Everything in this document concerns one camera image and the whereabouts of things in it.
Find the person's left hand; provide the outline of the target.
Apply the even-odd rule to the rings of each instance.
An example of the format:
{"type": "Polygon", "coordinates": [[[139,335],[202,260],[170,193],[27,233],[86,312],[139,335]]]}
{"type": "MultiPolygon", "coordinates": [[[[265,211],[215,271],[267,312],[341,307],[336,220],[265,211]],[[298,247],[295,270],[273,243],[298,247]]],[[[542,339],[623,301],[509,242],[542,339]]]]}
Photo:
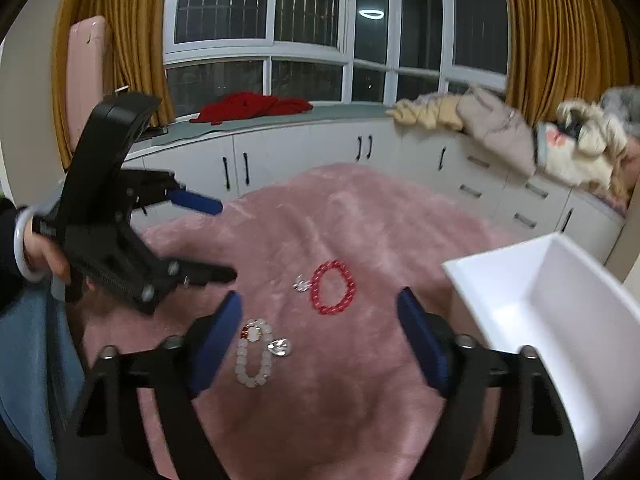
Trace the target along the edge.
{"type": "Polygon", "coordinates": [[[61,282],[70,282],[70,265],[52,240],[35,234],[32,228],[28,228],[24,233],[23,248],[29,270],[37,273],[50,272],[61,282]]]}

